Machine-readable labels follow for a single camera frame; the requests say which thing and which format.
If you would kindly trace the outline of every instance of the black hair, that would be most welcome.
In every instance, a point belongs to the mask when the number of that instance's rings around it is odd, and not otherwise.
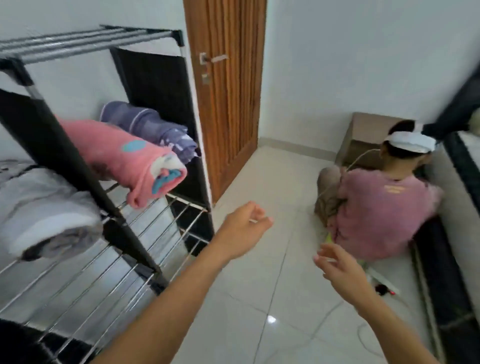
[[[414,130],[415,130],[414,120],[402,120],[402,121],[399,121],[394,126],[392,126],[392,128],[388,131],[388,135],[391,135],[394,132],[412,132]],[[424,127],[422,134],[429,135],[428,125]],[[385,141],[384,145],[387,148],[388,154],[398,159],[413,159],[413,158],[425,155],[425,153],[411,152],[409,150],[397,148],[391,145],[388,141]]]

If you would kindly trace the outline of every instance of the pink t-shirt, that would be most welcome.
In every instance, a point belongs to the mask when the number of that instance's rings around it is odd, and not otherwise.
[[[401,253],[435,214],[439,187],[414,176],[394,181],[379,170],[343,175],[337,197],[346,199],[328,219],[333,240],[357,259],[374,261]]]

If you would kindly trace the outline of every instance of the rolled pink blanket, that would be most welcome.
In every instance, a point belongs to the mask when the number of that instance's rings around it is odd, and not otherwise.
[[[97,174],[130,189],[127,202],[145,207],[177,186],[187,170],[168,147],[156,146],[110,124],[59,120],[85,162]]]

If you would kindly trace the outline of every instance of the person sitting on floor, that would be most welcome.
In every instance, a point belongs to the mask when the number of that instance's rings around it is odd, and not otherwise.
[[[413,175],[435,150],[437,141],[424,133],[423,124],[413,120],[394,125],[381,146],[382,170],[320,171],[315,213],[332,241],[356,259],[401,253],[435,214],[442,190]]]

